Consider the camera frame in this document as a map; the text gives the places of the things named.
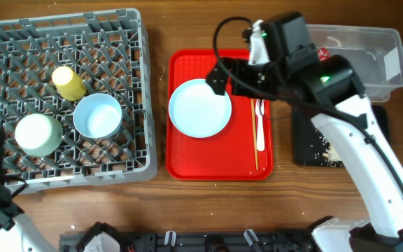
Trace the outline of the red snack wrapper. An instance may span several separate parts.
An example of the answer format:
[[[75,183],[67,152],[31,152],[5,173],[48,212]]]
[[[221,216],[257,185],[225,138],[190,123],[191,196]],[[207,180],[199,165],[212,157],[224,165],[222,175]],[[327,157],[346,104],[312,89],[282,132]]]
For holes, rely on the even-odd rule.
[[[319,47],[318,49],[318,58],[320,61],[325,61],[331,57],[329,51],[324,47]]]

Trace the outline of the light blue plate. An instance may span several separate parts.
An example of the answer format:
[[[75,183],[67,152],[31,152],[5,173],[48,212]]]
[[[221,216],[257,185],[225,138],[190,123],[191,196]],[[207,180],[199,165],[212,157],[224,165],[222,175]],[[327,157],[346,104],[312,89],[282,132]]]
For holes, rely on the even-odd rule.
[[[232,115],[232,102],[227,93],[217,95],[204,79],[196,78],[173,91],[168,114],[184,135],[207,138],[226,127]]]

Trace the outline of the wooden chopstick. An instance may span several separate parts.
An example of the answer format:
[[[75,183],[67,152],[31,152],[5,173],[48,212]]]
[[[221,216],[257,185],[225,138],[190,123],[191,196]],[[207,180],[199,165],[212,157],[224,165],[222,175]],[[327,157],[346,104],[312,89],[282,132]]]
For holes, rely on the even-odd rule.
[[[252,118],[252,132],[253,132],[253,151],[255,158],[255,169],[259,170],[258,154],[257,154],[257,135],[256,135],[256,122],[255,122],[255,104],[253,99],[250,100],[251,118]]]

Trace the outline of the white plastic fork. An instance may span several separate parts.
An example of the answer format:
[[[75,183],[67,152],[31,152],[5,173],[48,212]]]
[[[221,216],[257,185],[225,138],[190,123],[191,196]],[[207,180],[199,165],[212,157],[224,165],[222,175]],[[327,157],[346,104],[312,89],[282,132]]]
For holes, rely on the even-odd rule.
[[[257,116],[256,147],[257,147],[258,151],[264,151],[265,150],[264,128],[263,128],[264,104],[263,104],[262,100],[257,100],[256,101],[255,115]]]

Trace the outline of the light blue bowl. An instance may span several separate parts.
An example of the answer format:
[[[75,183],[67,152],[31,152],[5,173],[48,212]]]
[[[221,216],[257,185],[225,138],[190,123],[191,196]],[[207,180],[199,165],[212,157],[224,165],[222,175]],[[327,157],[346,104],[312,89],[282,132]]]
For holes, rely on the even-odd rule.
[[[73,123],[84,137],[111,137],[122,124],[121,105],[109,94],[91,94],[78,102],[73,112]]]

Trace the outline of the yellow cup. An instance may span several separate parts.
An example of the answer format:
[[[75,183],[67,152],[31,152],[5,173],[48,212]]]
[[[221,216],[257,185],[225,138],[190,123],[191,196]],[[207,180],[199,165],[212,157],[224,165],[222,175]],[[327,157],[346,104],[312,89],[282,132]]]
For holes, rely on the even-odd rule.
[[[87,92],[83,79],[67,66],[57,67],[52,73],[52,81],[61,96],[69,101],[78,100]]]

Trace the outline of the green bowl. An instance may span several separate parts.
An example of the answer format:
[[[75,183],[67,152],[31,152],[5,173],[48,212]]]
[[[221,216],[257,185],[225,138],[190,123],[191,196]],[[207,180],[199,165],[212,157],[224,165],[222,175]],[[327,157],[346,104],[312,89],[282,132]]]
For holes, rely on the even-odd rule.
[[[33,113],[26,115],[15,128],[19,147],[33,157],[54,152],[62,142],[63,127],[54,117]]]

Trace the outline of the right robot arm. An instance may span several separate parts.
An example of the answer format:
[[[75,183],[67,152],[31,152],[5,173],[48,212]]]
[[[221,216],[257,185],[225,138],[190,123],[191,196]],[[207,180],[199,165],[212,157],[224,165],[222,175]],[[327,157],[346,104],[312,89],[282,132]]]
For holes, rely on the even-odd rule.
[[[311,234],[320,250],[403,251],[403,167],[376,121],[360,78],[344,57],[258,65],[224,57],[206,80],[218,95],[231,84],[235,95],[296,106],[333,145],[369,219],[329,219],[316,226]]]

